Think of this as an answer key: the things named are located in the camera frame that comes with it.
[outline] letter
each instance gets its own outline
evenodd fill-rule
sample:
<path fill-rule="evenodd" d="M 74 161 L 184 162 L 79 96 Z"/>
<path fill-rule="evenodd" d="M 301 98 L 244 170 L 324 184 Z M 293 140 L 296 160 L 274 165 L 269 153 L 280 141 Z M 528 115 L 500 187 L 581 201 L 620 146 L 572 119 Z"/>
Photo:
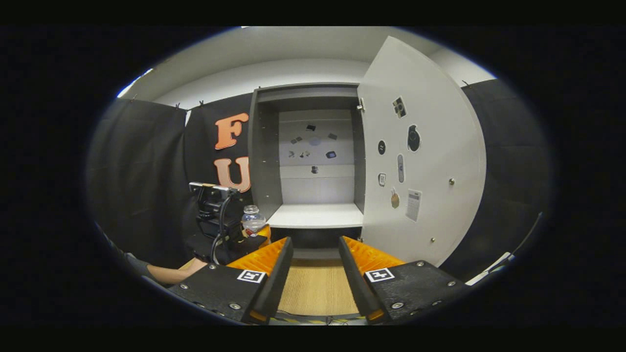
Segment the letter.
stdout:
<path fill-rule="evenodd" d="M 230 179 L 230 159 L 217 159 L 213 162 L 217 167 L 217 178 L 220 181 L 220 185 L 224 187 L 231 187 L 238 189 L 239 192 L 244 193 L 250 189 L 250 167 L 248 164 L 248 157 L 242 157 L 235 159 L 235 162 L 239 164 L 239 170 L 241 172 L 241 183 L 235 185 Z"/>
<path fill-rule="evenodd" d="M 232 135 L 239 136 L 241 134 L 241 123 L 247 122 L 248 118 L 248 114 L 241 113 L 215 122 L 215 126 L 217 126 L 217 144 L 215 149 L 220 150 L 237 144 L 237 140 L 233 139 Z"/>

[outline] black curtain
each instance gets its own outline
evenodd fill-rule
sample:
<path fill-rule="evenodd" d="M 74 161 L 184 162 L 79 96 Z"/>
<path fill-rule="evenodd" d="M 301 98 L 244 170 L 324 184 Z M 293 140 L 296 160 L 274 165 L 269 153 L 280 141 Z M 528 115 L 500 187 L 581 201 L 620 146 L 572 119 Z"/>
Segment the black curtain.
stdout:
<path fill-rule="evenodd" d="M 185 110 L 117 99 L 106 110 L 87 159 L 94 220 L 123 251 L 163 267 L 190 259 L 193 196 L 183 163 Z"/>
<path fill-rule="evenodd" d="M 467 281 L 513 252 L 539 212 L 550 215 L 556 170 L 541 116 L 519 93 L 501 80 L 462 89 L 485 138 L 485 189 L 467 234 L 440 268 Z"/>
<path fill-rule="evenodd" d="M 241 123 L 242 130 L 239 136 L 234 134 L 231 136 L 237 141 L 235 145 L 219 150 L 215 148 L 218 142 L 218 126 L 215 122 L 241 113 L 249 116 L 251 102 L 252 93 L 248 93 L 202 104 L 191 110 L 185 129 L 185 168 L 190 182 L 220 184 L 217 168 L 213 162 L 228 158 L 231 161 L 229 166 L 231 181 L 234 184 L 241 183 L 242 172 L 235 160 L 248 156 L 248 122 Z M 239 199 L 231 200 L 227 216 L 242 216 L 244 206 L 254 203 L 251 190 L 252 188 L 243 192 Z"/>

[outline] wooden floor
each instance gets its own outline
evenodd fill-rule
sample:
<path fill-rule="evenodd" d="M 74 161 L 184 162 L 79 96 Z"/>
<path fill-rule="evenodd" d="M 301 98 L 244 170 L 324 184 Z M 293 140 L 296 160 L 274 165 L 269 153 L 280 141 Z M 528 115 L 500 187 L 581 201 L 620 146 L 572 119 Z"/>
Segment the wooden floor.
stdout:
<path fill-rule="evenodd" d="M 299 315 L 356 314 L 341 260 L 293 260 L 279 310 Z"/>

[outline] ceiling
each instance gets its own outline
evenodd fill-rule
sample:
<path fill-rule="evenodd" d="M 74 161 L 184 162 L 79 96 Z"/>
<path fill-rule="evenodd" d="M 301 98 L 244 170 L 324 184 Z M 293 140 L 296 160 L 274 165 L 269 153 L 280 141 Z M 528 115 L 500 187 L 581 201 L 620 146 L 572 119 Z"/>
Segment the ceiling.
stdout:
<path fill-rule="evenodd" d="M 426 56 L 441 45 L 394 27 L 247 27 L 207 38 L 154 67 L 123 97 L 152 101 L 189 82 L 239 66 L 302 58 L 371 63 L 388 36 Z"/>

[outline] open cabinet door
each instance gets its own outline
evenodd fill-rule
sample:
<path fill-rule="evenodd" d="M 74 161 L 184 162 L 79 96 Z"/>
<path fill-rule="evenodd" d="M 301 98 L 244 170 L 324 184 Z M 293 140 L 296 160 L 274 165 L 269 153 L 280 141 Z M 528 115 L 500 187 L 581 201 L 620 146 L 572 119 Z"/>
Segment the open cabinet door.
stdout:
<path fill-rule="evenodd" d="M 476 113 L 436 63 L 392 37 L 357 91 L 366 156 L 362 238 L 403 261 L 440 266 L 483 195 L 485 140 Z"/>

